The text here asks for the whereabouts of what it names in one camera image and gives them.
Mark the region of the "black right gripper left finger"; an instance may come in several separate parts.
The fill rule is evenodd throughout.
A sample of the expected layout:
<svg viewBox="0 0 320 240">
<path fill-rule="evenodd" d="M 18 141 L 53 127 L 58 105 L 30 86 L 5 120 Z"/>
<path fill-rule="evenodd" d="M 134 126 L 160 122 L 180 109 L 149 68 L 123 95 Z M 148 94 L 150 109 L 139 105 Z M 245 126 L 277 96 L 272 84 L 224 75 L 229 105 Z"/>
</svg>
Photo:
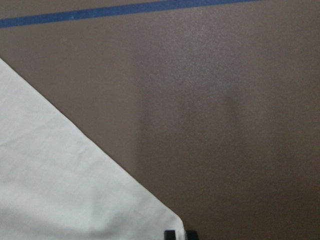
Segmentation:
<svg viewBox="0 0 320 240">
<path fill-rule="evenodd" d="M 164 240 L 176 240 L 176 231 L 175 230 L 165 230 L 164 231 Z"/>
</svg>

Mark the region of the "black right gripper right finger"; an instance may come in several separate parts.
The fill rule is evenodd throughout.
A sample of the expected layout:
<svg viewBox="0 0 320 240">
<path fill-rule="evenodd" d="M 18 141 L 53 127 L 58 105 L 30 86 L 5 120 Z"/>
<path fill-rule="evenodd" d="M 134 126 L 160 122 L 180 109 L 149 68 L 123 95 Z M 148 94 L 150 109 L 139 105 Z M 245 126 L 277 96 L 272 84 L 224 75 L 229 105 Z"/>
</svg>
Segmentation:
<svg viewBox="0 0 320 240">
<path fill-rule="evenodd" d="M 186 230 L 185 231 L 186 240 L 198 240 L 198 233 L 195 230 Z"/>
</svg>

